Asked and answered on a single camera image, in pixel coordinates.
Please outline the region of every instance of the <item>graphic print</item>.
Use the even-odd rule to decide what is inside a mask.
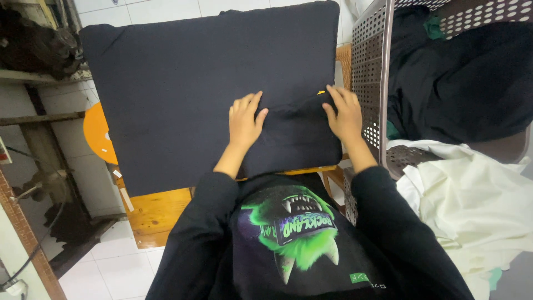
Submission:
[[[278,186],[252,198],[241,210],[252,210],[249,224],[260,227],[258,239],[274,252],[285,284],[295,265],[306,271],[322,255],[338,265],[335,216],[324,200],[303,186]]]

